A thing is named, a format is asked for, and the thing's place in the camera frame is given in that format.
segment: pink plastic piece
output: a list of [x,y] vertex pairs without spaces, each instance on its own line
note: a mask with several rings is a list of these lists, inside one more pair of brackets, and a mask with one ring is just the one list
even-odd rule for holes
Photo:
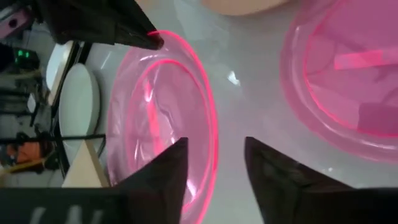
[[162,49],[131,48],[118,69],[106,133],[110,181],[116,185],[180,137],[188,137],[189,170],[181,222],[200,223],[216,179],[215,104],[192,48],[176,34],[159,33],[165,40]]
[[282,51],[299,118],[340,149],[398,161],[398,1],[302,1]]

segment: beige object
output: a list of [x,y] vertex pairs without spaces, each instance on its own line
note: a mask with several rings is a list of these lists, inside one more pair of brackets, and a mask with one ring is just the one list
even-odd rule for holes
[[201,0],[207,8],[227,16],[243,16],[276,7],[289,0]]
[[92,141],[83,141],[62,187],[109,187]]

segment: transparent pink bowl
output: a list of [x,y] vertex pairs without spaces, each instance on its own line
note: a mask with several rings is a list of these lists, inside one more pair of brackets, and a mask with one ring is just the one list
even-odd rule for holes
[[160,50],[131,48],[118,69],[108,111],[112,185],[139,170],[180,137],[189,138],[182,223],[200,223],[213,193],[218,127],[210,84],[181,37],[158,31]]
[[280,78],[298,117],[340,149],[398,161],[398,1],[303,0]]

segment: orange object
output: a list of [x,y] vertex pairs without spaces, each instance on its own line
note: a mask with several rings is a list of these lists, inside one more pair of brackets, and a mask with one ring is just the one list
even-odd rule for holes
[[18,147],[17,164],[37,161],[41,158],[42,153],[38,142],[27,142]]

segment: white plate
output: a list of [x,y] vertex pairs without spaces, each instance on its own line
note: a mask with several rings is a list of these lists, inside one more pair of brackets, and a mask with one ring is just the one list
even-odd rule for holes
[[52,90],[55,79],[58,75],[62,75],[65,65],[72,50],[73,41],[69,41],[64,45],[55,44],[51,53],[49,64],[47,65],[47,72],[45,75],[45,82],[47,87]]
[[[84,65],[76,64],[69,70],[62,86],[59,106],[61,135],[86,136],[93,134],[99,115],[100,89],[98,83],[94,75]],[[65,141],[64,143],[77,150],[81,141]]]

